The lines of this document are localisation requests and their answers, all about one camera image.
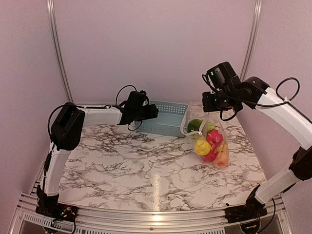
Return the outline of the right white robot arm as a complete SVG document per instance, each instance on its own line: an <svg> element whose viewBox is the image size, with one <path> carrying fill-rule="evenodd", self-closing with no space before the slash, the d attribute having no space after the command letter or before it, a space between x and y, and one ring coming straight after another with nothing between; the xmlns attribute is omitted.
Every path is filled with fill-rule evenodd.
<svg viewBox="0 0 312 234"><path fill-rule="evenodd" d="M266 119L276 124L264 136L265 143L283 146L282 140L293 146L287 149L293 153L292 159L270 179L256 187L242 206L242 215L252 218L271 198L287 191L299 181L312 177L312 121L295 108L292 99L282 97L277 89L258 77L242 81L229 62L222 62L202 74L202 79L210 87L202 94L204 112L223 113L233 110L236 115L243 105L260 112Z"/></svg>

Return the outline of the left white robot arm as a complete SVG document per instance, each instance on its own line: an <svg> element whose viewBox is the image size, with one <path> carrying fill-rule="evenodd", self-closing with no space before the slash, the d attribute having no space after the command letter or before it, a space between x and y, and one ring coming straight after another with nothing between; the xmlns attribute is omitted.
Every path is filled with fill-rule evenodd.
<svg viewBox="0 0 312 234"><path fill-rule="evenodd" d="M82 130L91 125L130 125L158 116L158 108L150 104L145 91L132 91L121 104L78 106L71 102L55 109L58 115L48 123L50 151L43 169L43 181L37 188L38 197L59 195L59 183L70 153L79 145Z"/></svg>

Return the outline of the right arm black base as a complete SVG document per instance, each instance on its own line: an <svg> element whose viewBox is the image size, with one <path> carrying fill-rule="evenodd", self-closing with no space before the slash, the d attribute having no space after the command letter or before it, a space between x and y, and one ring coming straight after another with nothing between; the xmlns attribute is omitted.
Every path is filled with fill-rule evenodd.
<svg viewBox="0 0 312 234"><path fill-rule="evenodd" d="M255 193L259 187L260 185L252 190L244 205L228 207L225 209L225 218L228 223L257 219L268 214L265 204L260 203L255 198Z"/></svg>

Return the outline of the light blue plastic basket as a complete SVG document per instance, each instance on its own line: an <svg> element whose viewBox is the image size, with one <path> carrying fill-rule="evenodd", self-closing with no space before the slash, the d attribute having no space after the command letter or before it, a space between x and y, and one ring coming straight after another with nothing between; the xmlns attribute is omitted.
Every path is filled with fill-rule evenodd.
<svg viewBox="0 0 312 234"><path fill-rule="evenodd" d="M144 120L142 124L135 122L137 131L172 137L184 137L180 126L187 111L188 104L151 100L150 104L155 104L158 108L157 118Z"/></svg>

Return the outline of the clear zip top bag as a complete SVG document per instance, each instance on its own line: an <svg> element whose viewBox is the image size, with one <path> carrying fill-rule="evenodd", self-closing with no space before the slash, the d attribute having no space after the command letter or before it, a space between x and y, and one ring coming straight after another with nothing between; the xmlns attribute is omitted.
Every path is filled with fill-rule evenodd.
<svg viewBox="0 0 312 234"><path fill-rule="evenodd" d="M213 113L203 112L202 102L188 104L180 131L192 141L193 151L203 163L212 163L219 169L229 166L229 149L224 128Z"/></svg>

